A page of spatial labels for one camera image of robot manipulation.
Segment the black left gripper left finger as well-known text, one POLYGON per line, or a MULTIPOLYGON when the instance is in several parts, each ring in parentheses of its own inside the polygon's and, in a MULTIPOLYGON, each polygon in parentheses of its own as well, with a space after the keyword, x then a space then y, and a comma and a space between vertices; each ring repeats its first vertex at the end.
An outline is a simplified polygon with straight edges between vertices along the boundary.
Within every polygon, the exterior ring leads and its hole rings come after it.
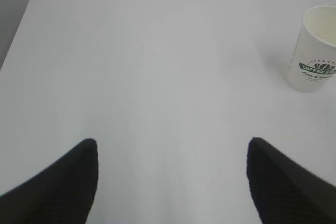
POLYGON ((86 223, 99 179, 97 142, 85 139, 1 195, 1 223, 86 223))

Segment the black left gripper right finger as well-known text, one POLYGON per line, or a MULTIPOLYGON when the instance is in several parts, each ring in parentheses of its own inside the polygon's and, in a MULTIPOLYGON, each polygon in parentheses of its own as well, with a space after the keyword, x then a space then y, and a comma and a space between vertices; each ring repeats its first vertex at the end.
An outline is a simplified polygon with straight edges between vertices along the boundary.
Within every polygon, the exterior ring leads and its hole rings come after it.
POLYGON ((247 178, 262 223, 335 223, 335 186, 262 138, 248 144, 247 178))

